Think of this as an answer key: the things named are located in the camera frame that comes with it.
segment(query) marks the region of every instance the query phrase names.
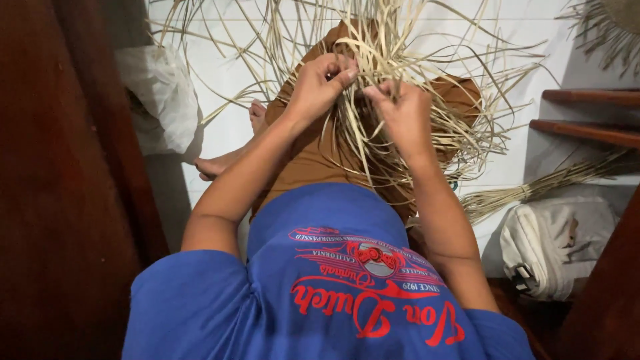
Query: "red printed graphic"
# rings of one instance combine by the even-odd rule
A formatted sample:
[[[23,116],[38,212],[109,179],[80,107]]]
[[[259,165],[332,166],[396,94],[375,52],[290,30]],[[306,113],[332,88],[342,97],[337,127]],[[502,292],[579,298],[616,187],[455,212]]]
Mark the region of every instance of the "red printed graphic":
[[[425,339],[427,345],[437,346],[443,338],[447,345],[464,340],[465,332],[456,322],[455,307],[449,301],[444,301],[439,312],[431,306],[397,303],[415,304],[417,299],[439,296],[444,286],[433,267],[413,251],[364,236],[342,235],[327,227],[296,229],[289,237],[321,245],[316,249],[297,249],[296,258],[319,265],[317,275],[303,276],[291,286],[301,314],[306,315],[310,308],[321,309],[326,316],[346,314],[353,319],[357,338],[379,338],[392,330],[391,314],[405,311],[402,321],[406,317],[407,322],[433,328],[433,332],[426,331],[432,334]],[[317,280],[351,286],[356,293],[307,285],[311,281],[317,284]]]

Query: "blue t-shirt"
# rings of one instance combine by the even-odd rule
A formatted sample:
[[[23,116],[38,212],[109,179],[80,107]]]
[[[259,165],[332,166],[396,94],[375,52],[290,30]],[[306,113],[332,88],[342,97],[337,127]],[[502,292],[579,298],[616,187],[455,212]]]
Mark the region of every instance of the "blue t-shirt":
[[[533,359],[518,324],[462,310],[408,247],[365,188],[291,190],[255,217],[247,266],[197,250],[140,274],[123,358]]]

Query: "bare foot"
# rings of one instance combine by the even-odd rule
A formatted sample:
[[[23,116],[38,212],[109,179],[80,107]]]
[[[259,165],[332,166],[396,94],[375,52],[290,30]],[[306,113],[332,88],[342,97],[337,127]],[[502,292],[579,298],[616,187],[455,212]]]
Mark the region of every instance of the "bare foot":
[[[251,120],[251,127],[253,128],[253,134],[255,135],[260,126],[264,123],[264,114],[267,112],[260,101],[254,100],[249,107],[249,120]],[[240,155],[244,152],[244,146],[238,150],[228,152],[222,156],[218,156],[213,159],[201,159],[195,160],[195,166],[200,171],[200,178],[204,181],[212,181],[216,176],[222,174],[223,171],[231,164],[235,162]]]

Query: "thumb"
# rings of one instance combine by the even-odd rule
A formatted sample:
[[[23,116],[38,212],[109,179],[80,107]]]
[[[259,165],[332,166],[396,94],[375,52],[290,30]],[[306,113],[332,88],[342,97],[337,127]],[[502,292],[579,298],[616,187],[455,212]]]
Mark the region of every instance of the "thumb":
[[[335,96],[338,96],[344,89],[353,84],[357,77],[358,69],[348,69],[340,72],[340,74],[337,74],[333,79],[331,79],[331,81],[329,81],[329,85],[335,92]]]
[[[391,111],[394,109],[394,103],[389,100],[385,94],[381,93],[377,86],[367,86],[362,89],[362,93],[371,100],[373,106],[383,115],[383,117],[385,115],[391,115]]]

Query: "brown pants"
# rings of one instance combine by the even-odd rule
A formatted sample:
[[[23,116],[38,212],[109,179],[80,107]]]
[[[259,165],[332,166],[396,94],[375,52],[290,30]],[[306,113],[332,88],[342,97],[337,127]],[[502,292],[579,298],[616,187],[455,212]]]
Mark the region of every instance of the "brown pants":
[[[357,21],[352,20],[352,25],[357,28]],[[302,62],[306,63],[316,59],[324,53],[324,49],[332,49],[336,40],[348,36],[348,27],[341,22],[337,27],[329,30],[320,43],[311,48],[302,58]],[[478,89],[471,79],[460,79],[454,76],[451,76],[451,78],[454,78],[460,84],[460,87],[440,78],[432,80],[431,86],[442,97],[446,106],[460,113],[462,121],[471,125],[477,117]],[[471,99],[465,93],[465,90],[468,94],[477,96],[477,98]],[[286,103],[281,100],[281,97],[288,99],[292,92],[293,87],[290,83],[287,82],[282,86],[278,97],[267,107],[265,114],[267,125],[271,125],[284,112]],[[253,216],[269,201],[289,190],[306,184],[351,183],[371,188],[365,176],[348,172],[330,160],[332,159],[350,169],[362,168],[361,161],[353,154],[351,148],[344,141],[333,138],[335,121],[335,118],[329,120],[324,136],[321,138],[324,122],[319,119],[293,143],[289,153],[284,156],[275,178],[272,179],[253,203]],[[438,158],[441,161],[448,161],[451,160],[453,155],[455,153],[442,152],[438,154]],[[390,204],[406,202],[407,198],[413,198],[413,190],[409,186],[402,188],[385,186],[376,188],[376,192]],[[395,205],[393,207],[405,224],[410,217],[415,216],[416,209],[411,204]]]

